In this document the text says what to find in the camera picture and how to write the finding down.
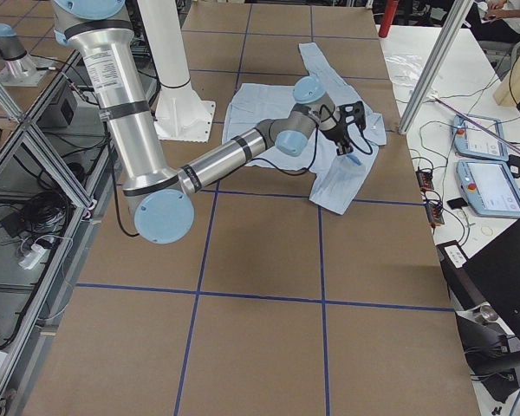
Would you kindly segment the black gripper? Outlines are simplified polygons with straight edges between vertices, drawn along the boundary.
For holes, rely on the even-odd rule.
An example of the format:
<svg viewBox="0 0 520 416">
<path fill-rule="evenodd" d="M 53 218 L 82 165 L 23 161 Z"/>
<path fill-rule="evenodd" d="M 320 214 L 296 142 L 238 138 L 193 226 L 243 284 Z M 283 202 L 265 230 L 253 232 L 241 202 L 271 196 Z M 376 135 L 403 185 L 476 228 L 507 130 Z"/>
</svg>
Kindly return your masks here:
<svg viewBox="0 0 520 416">
<path fill-rule="evenodd" d="M 352 140 L 348 133 L 348 126 L 343 121 L 340 114 L 340 109 L 337 107 L 328 119 L 331 123 L 331 128 L 327 129 L 327 139 L 335 143 L 338 156 L 350 154 L 354 151 Z"/>
</svg>

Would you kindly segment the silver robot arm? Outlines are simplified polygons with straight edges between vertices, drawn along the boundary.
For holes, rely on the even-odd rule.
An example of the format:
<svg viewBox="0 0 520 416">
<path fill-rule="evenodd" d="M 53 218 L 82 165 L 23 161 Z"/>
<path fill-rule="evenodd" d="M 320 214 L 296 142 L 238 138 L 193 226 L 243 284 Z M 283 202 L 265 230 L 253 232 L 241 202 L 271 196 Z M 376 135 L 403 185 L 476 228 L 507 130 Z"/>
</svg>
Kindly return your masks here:
<svg viewBox="0 0 520 416">
<path fill-rule="evenodd" d="M 156 244 L 182 238 L 192 227 L 191 195 L 235 172 L 270 148 L 302 153 L 312 133 L 322 132 L 339 154 L 351 153 L 351 124 L 366 126 L 361 102 L 336 105 L 321 82 L 303 77 L 283 119 L 262 120 L 190 163 L 171 168 L 162 137 L 204 139 L 214 105 L 194 91 L 174 2 L 139 2 L 141 20 L 160 85 L 151 109 L 130 49 L 134 32 L 122 1 L 55 1 L 55 37 L 81 54 L 99 105 L 126 171 L 123 192 L 136 231 Z"/>
</svg>

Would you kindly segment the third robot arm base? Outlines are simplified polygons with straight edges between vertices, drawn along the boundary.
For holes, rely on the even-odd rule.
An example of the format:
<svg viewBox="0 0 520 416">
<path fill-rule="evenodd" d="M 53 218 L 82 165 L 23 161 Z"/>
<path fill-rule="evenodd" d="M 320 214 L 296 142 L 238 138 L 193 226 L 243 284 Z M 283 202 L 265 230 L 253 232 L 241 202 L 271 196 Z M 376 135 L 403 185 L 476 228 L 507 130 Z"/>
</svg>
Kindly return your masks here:
<svg viewBox="0 0 520 416">
<path fill-rule="evenodd" d="M 17 33 L 6 23 L 0 23 L 0 82 L 11 87 L 37 87 L 45 72 L 38 70 L 37 62 L 23 46 Z"/>
</svg>

